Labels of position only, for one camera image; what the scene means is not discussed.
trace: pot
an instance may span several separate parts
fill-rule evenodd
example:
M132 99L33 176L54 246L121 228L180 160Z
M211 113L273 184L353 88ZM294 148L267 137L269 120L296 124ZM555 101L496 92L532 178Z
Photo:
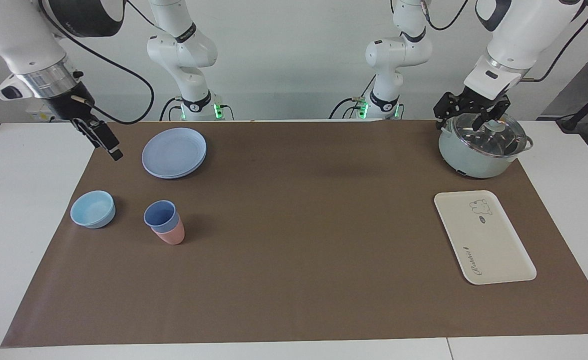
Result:
M502 174L524 151L534 146L531 137L508 115L491 120L474 131L478 114L447 120L438 141L440 154L458 173L487 179Z

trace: green light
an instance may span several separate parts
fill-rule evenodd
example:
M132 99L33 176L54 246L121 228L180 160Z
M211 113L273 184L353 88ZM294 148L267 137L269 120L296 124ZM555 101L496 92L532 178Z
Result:
M364 119L367 117L367 110L369 110L369 104L365 103L360 107L360 112L358 112L358 117Z
M214 112L216 112L217 119L223 117L223 109L221 109L220 105L214 104Z

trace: tabletop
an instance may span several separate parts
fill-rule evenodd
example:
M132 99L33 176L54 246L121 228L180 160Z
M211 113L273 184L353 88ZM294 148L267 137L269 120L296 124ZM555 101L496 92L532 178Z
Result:
M588 146L552 122L522 125L536 146L520 161L588 278ZM92 150L65 123L0 127L0 342ZM8 219L11 226L4 224ZM186 354L204 359L574 359L588 357L588 335L0 349L0 359Z

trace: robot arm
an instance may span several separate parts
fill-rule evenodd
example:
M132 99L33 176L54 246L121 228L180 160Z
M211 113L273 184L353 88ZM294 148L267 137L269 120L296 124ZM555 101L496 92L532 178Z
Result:
M420 0L397 0L395 9L394 24L401 35L367 46L367 64L376 71L374 89L367 95L367 118L391 117L403 85L403 75L397 69L424 64L431 57L432 44Z
M207 87L205 75L198 70L216 63L216 45L191 20L185 0L149 0L149 3L157 25L166 33L149 39L147 53L176 80L186 118L216 120L222 117L216 95Z
M80 96L93 103L80 82L83 73L68 60L42 10L77 36L109 36L122 23L123 3L116 5L106 0L0 0L0 56L12 72L0 86L1 100L33 96L43 100L57 117L72 122L96 148L104 148L114 160L122 157L118 139L104 121L90 113L88 105L72 100L72 96ZM91 21L76 13L88 14L88 10L94 12Z
M477 0L476 14L493 38L460 95L447 92L434 107L441 128L460 114L479 114L474 128L499 119L509 107L506 92L533 68L586 0Z

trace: beige tray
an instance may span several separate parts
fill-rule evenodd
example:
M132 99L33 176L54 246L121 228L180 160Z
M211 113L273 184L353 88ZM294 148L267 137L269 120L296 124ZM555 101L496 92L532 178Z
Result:
M536 267L495 194L440 193L434 203L467 281L487 285L536 278Z

